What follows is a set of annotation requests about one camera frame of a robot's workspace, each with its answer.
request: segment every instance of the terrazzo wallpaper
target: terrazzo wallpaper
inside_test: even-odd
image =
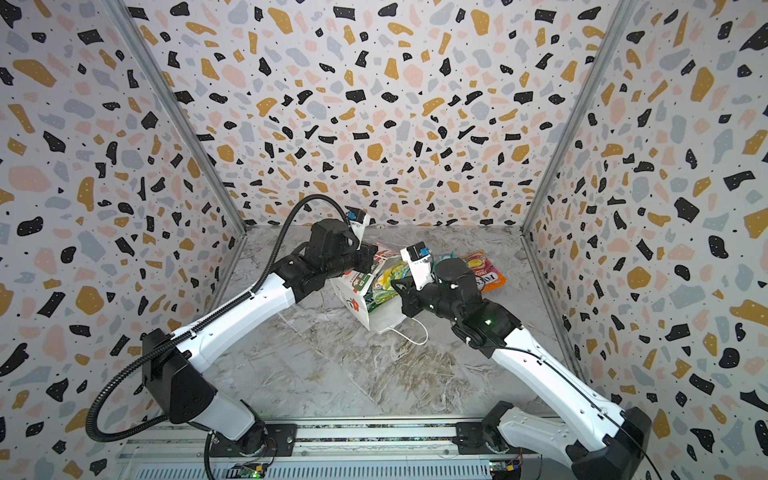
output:
[[[511,225],[616,1],[127,4],[248,224]]]
[[[105,478],[88,407],[210,306],[236,231],[100,3],[0,15],[0,478]],[[156,414],[134,378],[102,428]]]
[[[767,22],[765,2],[638,2],[530,232],[576,357],[653,419],[664,478],[768,478]]]

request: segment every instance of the gray marble surface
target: gray marble surface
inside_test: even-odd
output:
[[[278,232],[276,227],[257,227],[248,233],[224,301],[258,279]],[[280,256],[309,236],[308,227],[291,227]],[[365,239],[393,250],[424,241],[435,254],[485,250],[507,277],[506,285],[485,296],[514,313],[562,361],[516,228],[370,227]],[[423,346],[393,332],[371,333],[326,285],[259,325],[204,375],[265,417],[483,416],[499,400],[530,413],[552,414],[520,379],[467,347],[447,320],[427,312],[416,318],[429,331]],[[397,328],[417,342],[424,339],[422,327],[410,319]]]

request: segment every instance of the vented metal panel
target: vented metal panel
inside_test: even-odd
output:
[[[216,479],[227,478],[228,463],[211,465]],[[189,463],[146,463],[139,467],[136,480],[155,479],[203,479],[205,472],[202,462]],[[390,460],[363,462],[277,462],[272,465],[264,478],[284,480],[316,478],[328,480],[375,480],[377,478],[399,478],[402,480],[486,480],[491,478],[488,460]]]

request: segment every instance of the orange snack package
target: orange snack package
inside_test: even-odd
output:
[[[493,263],[485,256],[484,250],[463,257],[463,260],[475,272],[478,290],[488,292],[507,283],[506,277],[501,275],[496,267],[493,266]]]

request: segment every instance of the black mounting plate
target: black mounting plate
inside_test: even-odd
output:
[[[487,454],[498,455],[498,453],[489,449],[488,446],[485,444],[485,440],[483,440],[483,436],[482,436],[482,424],[480,422],[457,422],[456,436],[464,437],[467,439],[473,439],[476,442],[482,442],[482,446],[477,448],[473,448],[466,445],[458,445],[458,453],[460,455],[487,455]],[[506,452],[503,455],[510,455],[511,457],[514,457],[516,455],[519,455],[520,451],[521,451],[520,447],[512,446],[509,448],[509,452]],[[533,450],[528,450],[528,449],[522,449],[522,452],[525,454],[536,453]]]
[[[293,454],[293,446],[296,444],[295,423],[267,423],[266,424],[266,451],[259,457],[268,462],[272,457],[290,457]],[[254,460],[253,457],[243,457],[237,453],[232,441],[223,435],[218,436],[218,443],[210,444],[211,458],[242,458]]]

